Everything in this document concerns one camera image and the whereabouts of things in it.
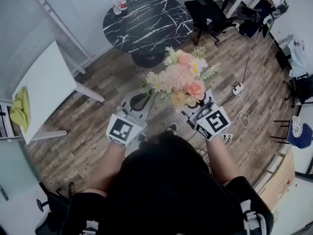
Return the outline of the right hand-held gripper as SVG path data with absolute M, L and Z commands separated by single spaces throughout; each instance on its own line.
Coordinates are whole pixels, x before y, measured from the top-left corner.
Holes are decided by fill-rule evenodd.
M 181 111 L 181 116 L 189 118 L 192 128 L 211 141 L 225 131 L 231 122 L 224 108 L 216 104 L 210 89 L 205 92 L 204 104 L 200 108 L 187 106 Z

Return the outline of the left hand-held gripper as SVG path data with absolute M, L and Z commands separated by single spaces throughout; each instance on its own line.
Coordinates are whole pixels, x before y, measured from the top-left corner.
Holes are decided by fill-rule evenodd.
M 123 147 L 129 147 L 146 128 L 146 119 L 154 103 L 153 91 L 142 92 L 141 89 L 126 94 L 117 112 L 112 114 L 106 130 L 106 136 Z M 136 111 L 136 116 L 127 111 Z

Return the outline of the pink and white flowers bouquet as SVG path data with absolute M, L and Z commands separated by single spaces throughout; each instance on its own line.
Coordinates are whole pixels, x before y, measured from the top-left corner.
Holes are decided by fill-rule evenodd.
M 205 80 L 216 74 L 221 63 L 209 66 L 204 58 L 204 48 L 193 52 L 166 47 L 168 56 L 165 69 L 160 73 L 148 72 L 141 78 L 141 92 L 145 95 L 159 95 L 159 99 L 171 101 L 177 112 L 195 107 L 203 102 L 207 91 Z

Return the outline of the person's right forearm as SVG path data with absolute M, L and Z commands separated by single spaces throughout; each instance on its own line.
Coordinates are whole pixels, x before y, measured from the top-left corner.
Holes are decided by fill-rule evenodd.
M 227 150 L 223 139 L 218 136 L 206 140 L 207 154 L 213 176 L 224 186 L 234 178 L 241 176 L 237 165 Z

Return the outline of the person's left forearm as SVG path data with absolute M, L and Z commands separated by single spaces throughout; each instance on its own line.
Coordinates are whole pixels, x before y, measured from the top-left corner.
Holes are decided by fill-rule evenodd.
M 125 147 L 111 142 L 92 171 L 83 193 L 96 193 L 106 197 L 121 170 L 125 151 Z

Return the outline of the white power strip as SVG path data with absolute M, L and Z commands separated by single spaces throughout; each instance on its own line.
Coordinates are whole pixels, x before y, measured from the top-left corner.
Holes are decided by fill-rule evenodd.
M 234 89 L 232 90 L 232 93 L 236 96 L 241 95 L 242 91 L 244 89 L 244 86 L 242 83 L 238 83 L 235 85 Z

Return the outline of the black marble round table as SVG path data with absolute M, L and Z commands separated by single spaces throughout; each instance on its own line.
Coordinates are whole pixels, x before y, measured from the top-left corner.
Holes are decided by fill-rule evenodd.
M 133 62 L 153 68 L 163 62 L 166 48 L 179 48 L 193 32 L 193 19 L 176 0 L 126 0 L 127 9 L 117 15 L 110 9 L 103 32 L 117 49 L 129 53 Z

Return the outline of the person's black shirt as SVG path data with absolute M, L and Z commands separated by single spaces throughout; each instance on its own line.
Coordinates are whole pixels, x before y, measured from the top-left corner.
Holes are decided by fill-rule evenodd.
M 246 177 L 222 185 L 194 147 L 172 132 L 124 155 L 107 196 L 70 199 L 60 235 L 270 235 L 273 215 Z

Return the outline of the clear white-capped water bottle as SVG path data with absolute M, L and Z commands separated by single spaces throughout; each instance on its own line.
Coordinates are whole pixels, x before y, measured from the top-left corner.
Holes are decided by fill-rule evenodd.
M 121 3 L 120 0 L 112 0 L 112 9 L 116 15 L 121 14 Z

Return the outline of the black swivel chair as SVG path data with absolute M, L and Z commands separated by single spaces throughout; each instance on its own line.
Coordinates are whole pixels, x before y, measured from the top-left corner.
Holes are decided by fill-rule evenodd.
M 300 105 L 313 104 L 313 74 L 308 73 L 294 77 L 290 81 L 284 80 L 283 83 L 290 91 L 290 95 L 285 97 L 285 101 L 292 98 L 291 107 L 294 108 L 296 98 L 299 100 Z

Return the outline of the blue chair with black legs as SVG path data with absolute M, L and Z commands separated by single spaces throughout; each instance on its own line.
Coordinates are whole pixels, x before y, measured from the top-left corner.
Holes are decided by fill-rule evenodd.
M 292 116 L 291 120 L 274 120 L 274 122 L 281 123 L 280 127 L 288 128 L 286 137 L 270 136 L 272 139 L 277 139 L 277 143 L 290 144 L 299 149 L 307 148 L 312 144 L 313 129 L 298 116 Z

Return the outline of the wooden cabinet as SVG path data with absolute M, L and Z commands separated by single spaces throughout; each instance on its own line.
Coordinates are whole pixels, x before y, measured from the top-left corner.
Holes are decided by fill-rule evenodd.
M 267 149 L 265 151 L 275 155 L 279 163 L 274 170 L 267 169 L 264 171 L 259 182 L 254 185 L 254 189 L 269 209 L 274 211 L 278 202 L 295 179 L 293 150 L 291 145 L 287 145 L 285 153 Z

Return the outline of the white plastic bag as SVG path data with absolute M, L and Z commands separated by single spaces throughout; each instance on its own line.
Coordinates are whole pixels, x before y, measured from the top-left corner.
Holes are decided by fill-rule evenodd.
M 289 49 L 293 74 L 305 73 L 307 67 L 307 55 L 305 52 L 304 41 L 289 34 L 281 41 L 279 47 L 281 49 Z

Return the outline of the green cloth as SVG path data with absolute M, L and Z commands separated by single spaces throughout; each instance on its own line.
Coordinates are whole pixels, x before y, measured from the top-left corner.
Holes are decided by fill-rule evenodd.
M 11 106 L 10 118 L 14 123 L 22 127 L 24 133 L 27 133 L 31 122 L 31 112 L 26 87 L 21 87 L 16 94 Z

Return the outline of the grey laptop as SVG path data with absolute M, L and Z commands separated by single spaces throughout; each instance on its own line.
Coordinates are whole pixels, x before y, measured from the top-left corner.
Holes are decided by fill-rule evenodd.
M 12 138 L 15 130 L 10 118 L 11 104 L 0 101 L 0 138 Z

